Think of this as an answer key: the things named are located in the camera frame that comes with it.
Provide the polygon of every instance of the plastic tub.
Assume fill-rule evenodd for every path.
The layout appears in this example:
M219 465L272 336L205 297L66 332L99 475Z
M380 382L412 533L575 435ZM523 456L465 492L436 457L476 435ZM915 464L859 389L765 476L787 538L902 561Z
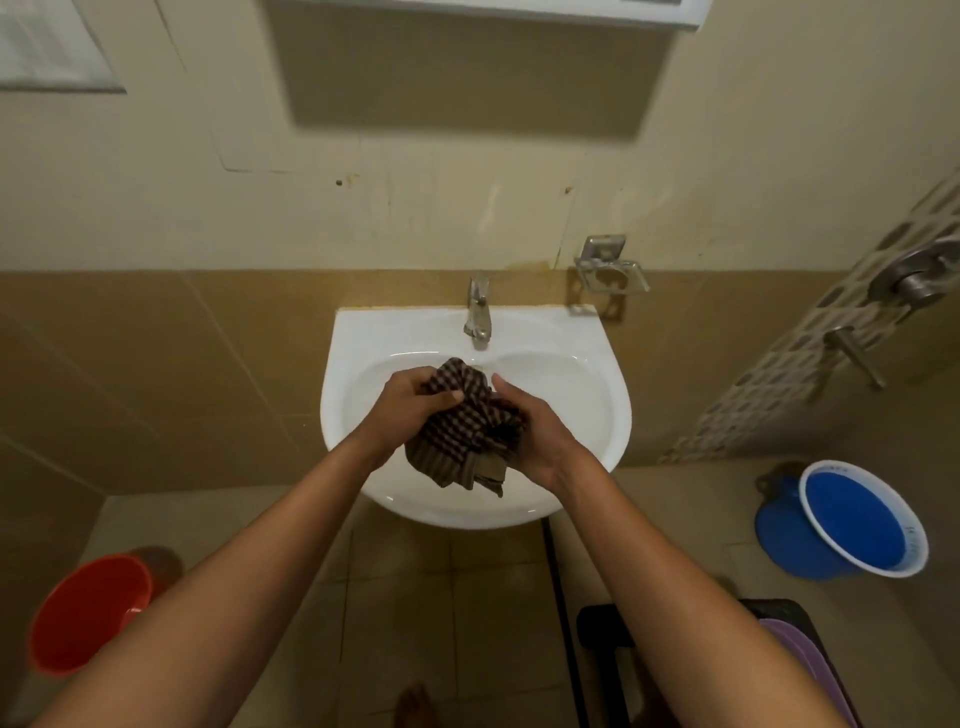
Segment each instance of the plastic tub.
M137 557L112 554L79 567L47 596L30 628L30 662L70 675L147 608L165 586Z
M900 495L850 463L821 460L756 513L756 535L783 570L830 579L860 570L912 576L929 555L924 527Z
M834 677L827 658L817 645L797 627L780 619L761 619L760 624L766 627L777 638L777 642L786 647L801 665L806 667L807 672L813 675L813 679L824 689L830 702L852 728L858 728L850 703L847 702L840 683Z

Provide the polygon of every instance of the towel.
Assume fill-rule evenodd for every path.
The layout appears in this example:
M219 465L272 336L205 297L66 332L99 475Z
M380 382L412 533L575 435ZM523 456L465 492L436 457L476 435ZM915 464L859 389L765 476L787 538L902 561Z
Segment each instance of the towel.
M490 388L483 372L461 359L447 359L422 388L426 395L455 390L464 400L430 416L404 447L407 461L441 488L460 483L471 491L477 482L503 497L507 462L526 421Z

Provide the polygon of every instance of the foot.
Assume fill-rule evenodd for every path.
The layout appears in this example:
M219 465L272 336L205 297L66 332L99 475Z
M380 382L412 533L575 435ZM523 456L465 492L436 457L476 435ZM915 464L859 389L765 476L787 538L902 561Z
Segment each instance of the foot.
M396 699L394 728L440 728L423 684L407 688Z

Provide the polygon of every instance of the hand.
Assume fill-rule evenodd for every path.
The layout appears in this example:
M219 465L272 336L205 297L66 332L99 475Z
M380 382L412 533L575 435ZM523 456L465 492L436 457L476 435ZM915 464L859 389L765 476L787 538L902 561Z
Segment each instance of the hand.
M500 375L493 375L493 387L527 418L527 428L511 467L558 495L571 462L589 456L589 451L577 442L545 401L515 387Z
M383 385L383 392L373 409L350 433L350 437L370 449L374 470L387 462L394 450L420 432L430 415L455 407L464 400L463 392L421 394L421 386L436 373L433 367L394 372Z

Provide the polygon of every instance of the sink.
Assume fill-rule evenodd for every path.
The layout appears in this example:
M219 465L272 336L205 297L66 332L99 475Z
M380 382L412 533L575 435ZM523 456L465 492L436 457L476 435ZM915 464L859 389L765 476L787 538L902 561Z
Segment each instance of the sink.
M627 386L592 306L492 306L492 339L463 332L463 308L337 311L320 402L332 449L370 412L393 372L439 367L458 356L543 398L607 470L630 438ZM370 476L363 492L401 516L449 528L500 528L549 516L562 507L514 470L503 498L483 488L438 487L407 463L403 448Z

